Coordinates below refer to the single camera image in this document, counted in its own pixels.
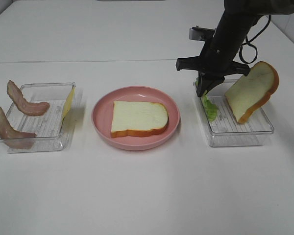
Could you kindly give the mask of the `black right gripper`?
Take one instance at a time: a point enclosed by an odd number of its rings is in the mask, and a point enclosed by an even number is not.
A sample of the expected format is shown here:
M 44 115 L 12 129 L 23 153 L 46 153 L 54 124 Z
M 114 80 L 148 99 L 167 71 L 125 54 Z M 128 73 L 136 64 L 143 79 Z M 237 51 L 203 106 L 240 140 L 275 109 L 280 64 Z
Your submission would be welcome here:
M 222 84 L 224 76 L 232 74 L 248 75 L 250 67 L 234 61 L 242 41 L 205 41 L 199 56 L 178 58 L 176 69 L 198 71 L 196 80 L 196 94 L 202 97 L 205 91 L 210 92 L 214 87 Z M 206 79 L 205 74 L 213 75 Z

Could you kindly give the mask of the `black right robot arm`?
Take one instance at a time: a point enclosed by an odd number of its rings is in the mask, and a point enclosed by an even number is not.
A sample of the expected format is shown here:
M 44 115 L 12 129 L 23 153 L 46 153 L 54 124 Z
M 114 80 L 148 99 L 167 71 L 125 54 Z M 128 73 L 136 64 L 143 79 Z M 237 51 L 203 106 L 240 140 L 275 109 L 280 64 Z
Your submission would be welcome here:
M 228 75 L 247 76 L 250 72 L 247 63 L 233 59 L 250 29 L 264 15 L 292 13 L 294 0 L 226 0 L 216 29 L 190 28 L 189 38 L 203 41 L 204 46 L 199 56 L 177 59 L 176 69 L 198 72 L 196 94 L 199 97 L 223 83 Z

